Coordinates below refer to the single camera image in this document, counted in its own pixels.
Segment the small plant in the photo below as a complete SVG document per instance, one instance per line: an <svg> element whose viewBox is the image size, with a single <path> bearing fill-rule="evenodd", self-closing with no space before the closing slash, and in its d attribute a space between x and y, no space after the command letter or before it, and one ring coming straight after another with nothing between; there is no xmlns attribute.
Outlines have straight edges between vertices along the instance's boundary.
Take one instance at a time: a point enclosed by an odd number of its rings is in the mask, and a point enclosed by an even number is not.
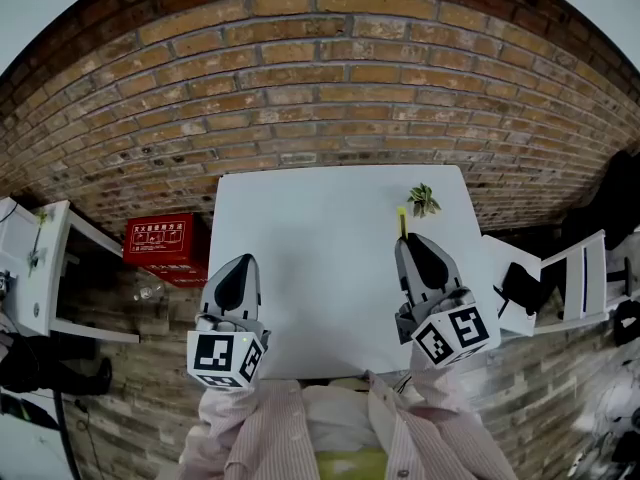
<svg viewBox="0 0 640 480"><path fill-rule="evenodd" d="M413 187L411 189L411 195L407 202L413 203L414 217L422 218L425 217L427 213L435 214L440 210L438 201L433 198L433 190L424 183L420 183L419 187Z"/></svg>

